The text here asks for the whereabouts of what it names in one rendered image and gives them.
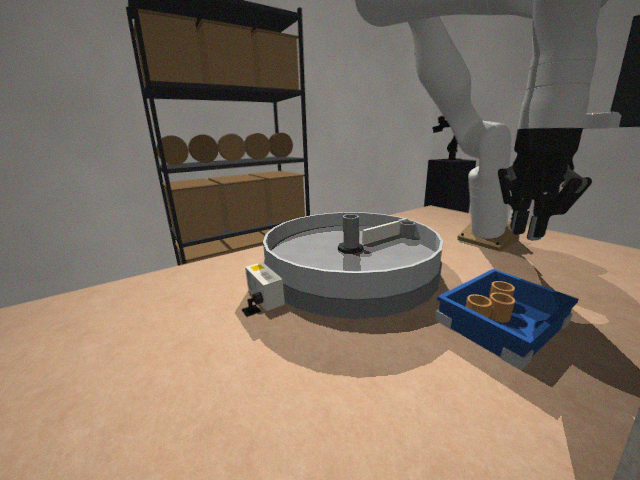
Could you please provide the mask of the blue crate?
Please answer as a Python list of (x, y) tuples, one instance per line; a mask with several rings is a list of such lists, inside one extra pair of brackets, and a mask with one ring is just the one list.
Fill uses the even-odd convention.
[[(507, 282), (515, 287), (515, 305), (511, 319), (506, 323), (494, 321), (466, 307), (469, 295), (489, 298), (491, 283), (494, 281)], [(570, 323), (573, 315), (571, 310), (578, 300), (491, 269), (437, 296), (440, 306), (436, 311), (435, 321), (522, 370), (531, 362), (534, 354)]]

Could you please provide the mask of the bronze bushing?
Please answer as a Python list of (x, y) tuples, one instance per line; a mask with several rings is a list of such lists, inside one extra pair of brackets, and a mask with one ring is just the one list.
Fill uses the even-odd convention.
[(490, 294), (490, 300), (492, 302), (492, 305), (489, 313), (489, 318), (497, 322), (509, 322), (515, 304), (515, 299), (510, 295), (495, 292)]
[(485, 296), (472, 294), (467, 297), (466, 307), (489, 318), (492, 302)]
[(498, 292), (510, 295), (513, 297), (515, 287), (509, 283), (502, 281), (495, 281), (492, 283), (490, 294)]

